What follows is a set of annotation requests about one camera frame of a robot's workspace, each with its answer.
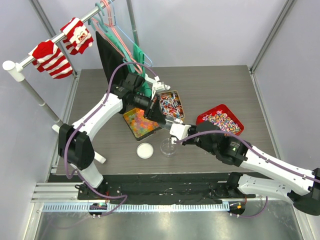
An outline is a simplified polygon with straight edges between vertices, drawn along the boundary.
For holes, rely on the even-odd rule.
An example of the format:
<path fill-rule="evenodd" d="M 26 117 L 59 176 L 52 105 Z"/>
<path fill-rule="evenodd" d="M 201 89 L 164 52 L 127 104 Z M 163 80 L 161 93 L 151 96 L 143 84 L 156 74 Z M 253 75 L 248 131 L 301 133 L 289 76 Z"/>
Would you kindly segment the metal scoop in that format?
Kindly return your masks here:
<path fill-rule="evenodd" d="M 170 131 L 173 124 L 182 124 L 183 121 L 181 119 L 176 119 L 176 118 L 173 118 L 173 119 L 165 119 L 165 122 L 161 122 L 161 123 L 158 123 L 158 125 L 162 128 L 162 129 L 165 129 L 165 130 L 168 130 Z"/>

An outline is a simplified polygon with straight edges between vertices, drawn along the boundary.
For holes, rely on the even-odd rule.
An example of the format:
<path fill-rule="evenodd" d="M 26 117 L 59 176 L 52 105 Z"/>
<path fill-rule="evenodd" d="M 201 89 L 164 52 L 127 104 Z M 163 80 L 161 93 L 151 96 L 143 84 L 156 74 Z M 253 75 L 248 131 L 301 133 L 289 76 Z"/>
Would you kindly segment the white jar lid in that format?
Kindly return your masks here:
<path fill-rule="evenodd" d="M 141 143 L 136 149 L 136 154 L 141 159 L 149 159 L 153 155 L 153 153 L 153 146 L 147 142 Z"/>

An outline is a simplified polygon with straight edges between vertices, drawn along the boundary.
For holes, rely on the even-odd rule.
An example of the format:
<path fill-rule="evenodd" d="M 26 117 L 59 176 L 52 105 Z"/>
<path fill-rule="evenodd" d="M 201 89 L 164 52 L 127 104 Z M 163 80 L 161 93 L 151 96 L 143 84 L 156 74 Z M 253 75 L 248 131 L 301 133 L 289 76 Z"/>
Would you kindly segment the red tin of swirl lollipops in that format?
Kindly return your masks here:
<path fill-rule="evenodd" d="M 237 136 L 245 129 L 244 125 L 225 104 L 217 105 L 201 113 L 197 117 L 195 124 L 198 125 L 205 121 L 218 126 L 222 131 L 230 132 Z"/>

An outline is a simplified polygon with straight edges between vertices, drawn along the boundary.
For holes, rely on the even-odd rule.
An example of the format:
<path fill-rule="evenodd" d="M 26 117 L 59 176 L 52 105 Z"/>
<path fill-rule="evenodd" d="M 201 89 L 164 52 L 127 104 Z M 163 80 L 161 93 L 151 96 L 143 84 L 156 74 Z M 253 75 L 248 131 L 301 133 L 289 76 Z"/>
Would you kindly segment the gold tin of gummy candies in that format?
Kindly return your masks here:
<path fill-rule="evenodd" d="M 161 129 L 156 122 L 144 118 L 144 111 L 139 108 L 125 112 L 122 117 L 138 142 Z"/>

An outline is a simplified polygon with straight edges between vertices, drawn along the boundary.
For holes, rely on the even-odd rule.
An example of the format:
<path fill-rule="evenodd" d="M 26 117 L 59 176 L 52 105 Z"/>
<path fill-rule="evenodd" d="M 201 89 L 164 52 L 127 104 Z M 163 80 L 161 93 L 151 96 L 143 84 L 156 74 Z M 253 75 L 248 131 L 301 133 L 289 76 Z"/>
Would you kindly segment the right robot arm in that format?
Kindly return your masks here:
<path fill-rule="evenodd" d="M 196 145 L 226 165 L 241 167 L 265 176 L 252 178 L 243 173 L 232 174 L 226 193 L 233 198 L 240 194 L 264 195 L 292 203 L 308 215 L 320 214 L 320 170 L 301 168 L 258 149 L 241 137 L 222 131 L 205 121 L 199 125 L 180 124 L 177 142 Z"/>

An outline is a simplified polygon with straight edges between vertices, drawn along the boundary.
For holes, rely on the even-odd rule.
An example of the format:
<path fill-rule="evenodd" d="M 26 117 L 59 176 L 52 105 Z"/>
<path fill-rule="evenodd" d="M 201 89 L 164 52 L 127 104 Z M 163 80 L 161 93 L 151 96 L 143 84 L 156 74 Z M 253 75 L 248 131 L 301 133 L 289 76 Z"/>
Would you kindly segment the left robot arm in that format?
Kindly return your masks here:
<path fill-rule="evenodd" d="M 81 119 L 72 125 L 55 127 L 58 131 L 58 155 L 64 159 L 64 166 L 72 166 L 83 181 L 89 185 L 89 194 L 100 200 L 107 192 L 103 175 L 98 171 L 94 159 L 92 140 L 100 129 L 127 106 L 151 110 L 151 118 L 164 123 L 165 117 L 154 98 L 170 86 L 158 76 L 143 78 L 130 73 L 119 84 L 110 83 L 102 99 Z"/>

